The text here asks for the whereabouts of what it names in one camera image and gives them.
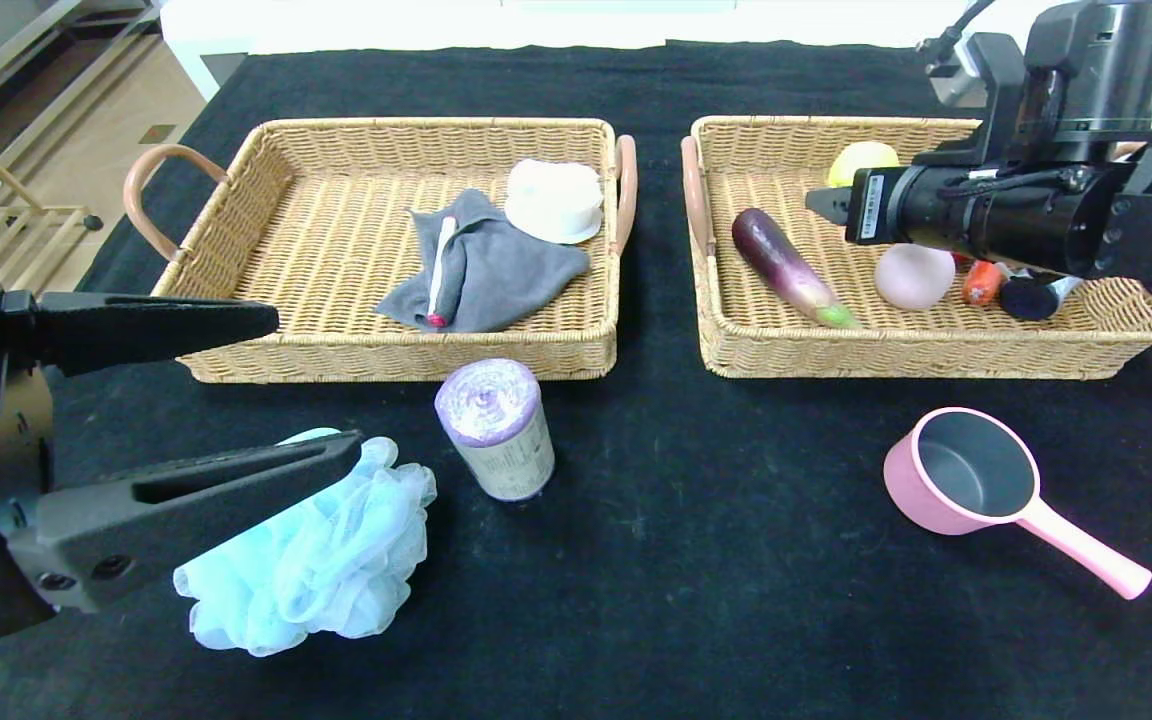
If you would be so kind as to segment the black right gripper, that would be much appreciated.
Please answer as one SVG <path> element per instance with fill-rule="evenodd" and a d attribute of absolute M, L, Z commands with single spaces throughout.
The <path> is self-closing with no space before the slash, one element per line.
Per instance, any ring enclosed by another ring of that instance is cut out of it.
<path fill-rule="evenodd" d="M 855 174 L 852 187 L 814 188 L 804 202 L 828 223 L 846 227 L 846 241 L 856 245 L 969 249 L 972 200 L 940 196 L 965 179 L 967 170 L 955 167 L 867 168 Z"/>

